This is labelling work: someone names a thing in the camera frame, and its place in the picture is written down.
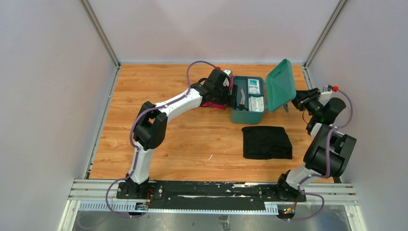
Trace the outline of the white paper sachet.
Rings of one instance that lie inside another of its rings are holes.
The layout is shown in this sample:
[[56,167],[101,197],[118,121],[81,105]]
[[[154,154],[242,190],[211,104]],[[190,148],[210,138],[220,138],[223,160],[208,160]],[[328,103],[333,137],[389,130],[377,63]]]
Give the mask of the white paper sachet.
[[263,96],[259,96],[259,97],[250,96],[249,97],[249,111],[263,113],[264,110],[265,110],[265,106],[264,106]]

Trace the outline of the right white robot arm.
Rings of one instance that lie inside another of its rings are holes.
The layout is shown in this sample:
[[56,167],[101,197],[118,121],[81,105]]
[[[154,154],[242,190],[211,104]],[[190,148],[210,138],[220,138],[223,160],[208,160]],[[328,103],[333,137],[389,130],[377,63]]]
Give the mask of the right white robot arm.
[[303,164],[281,174],[275,186],[275,195],[281,201],[296,199],[306,185],[317,179],[341,176],[356,145],[356,138],[339,132],[340,126],[334,124],[344,109],[349,108],[353,112],[352,103],[332,97],[323,104],[320,102],[321,95],[318,88],[298,90],[292,100],[296,109],[308,111],[311,115],[306,130],[313,141],[305,153]]

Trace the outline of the teal divided tray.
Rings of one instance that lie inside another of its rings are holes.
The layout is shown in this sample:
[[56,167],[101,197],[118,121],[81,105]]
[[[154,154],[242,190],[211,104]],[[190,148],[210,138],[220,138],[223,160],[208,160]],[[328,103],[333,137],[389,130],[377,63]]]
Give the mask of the teal divided tray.
[[[248,79],[249,79],[249,78],[254,78],[254,79],[259,79],[259,80],[260,80],[260,85],[261,85],[261,87],[260,87],[261,93],[260,93],[260,94],[249,94],[249,93],[248,93]],[[244,89],[245,96],[246,96],[245,106],[248,108],[248,111],[244,111],[244,112],[251,112],[251,111],[249,111],[249,97],[250,97],[250,96],[254,96],[254,97],[263,96],[263,97],[264,97],[264,106],[265,106],[264,112],[266,111],[267,106],[266,106],[266,103],[265,103],[264,81],[263,81],[262,78],[260,78],[260,77],[235,76],[235,77],[233,78],[233,84],[235,84],[235,85],[238,86],[237,105],[236,105],[236,106],[238,106],[238,104],[240,103],[240,100],[241,100],[240,90],[241,90],[241,89]]]

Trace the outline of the teal medicine box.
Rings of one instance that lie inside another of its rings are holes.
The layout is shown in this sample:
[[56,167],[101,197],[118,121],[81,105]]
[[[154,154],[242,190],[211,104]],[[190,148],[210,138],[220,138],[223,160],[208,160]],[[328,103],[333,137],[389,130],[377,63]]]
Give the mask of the teal medicine box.
[[[264,81],[266,111],[273,112],[284,107],[296,96],[292,64],[288,59],[282,60],[268,75]],[[264,113],[253,113],[231,110],[230,120],[234,124],[257,125]]]

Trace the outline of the black handled scissors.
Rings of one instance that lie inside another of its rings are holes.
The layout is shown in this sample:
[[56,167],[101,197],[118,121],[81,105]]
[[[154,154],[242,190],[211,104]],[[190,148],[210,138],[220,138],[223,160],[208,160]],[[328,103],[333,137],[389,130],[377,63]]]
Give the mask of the black handled scissors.
[[244,89],[241,89],[240,93],[241,93],[241,100],[238,106],[236,106],[235,108],[237,108],[239,111],[248,111],[248,108],[245,106],[246,96],[245,96]]

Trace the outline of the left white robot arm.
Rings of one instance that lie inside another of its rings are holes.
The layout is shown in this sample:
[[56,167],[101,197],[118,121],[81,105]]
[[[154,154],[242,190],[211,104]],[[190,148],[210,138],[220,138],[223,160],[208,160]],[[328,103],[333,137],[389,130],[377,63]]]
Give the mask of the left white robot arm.
[[160,103],[147,101],[142,105],[131,129],[130,141],[135,152],[125,179],[134,198],[141,199],[147,194],[153,153],[164,141],[168,123],[206,103],[233,106],[237,88],[232,85],[231,77],[231,70],[216,67],[207,78],[189,85],[181,94]]

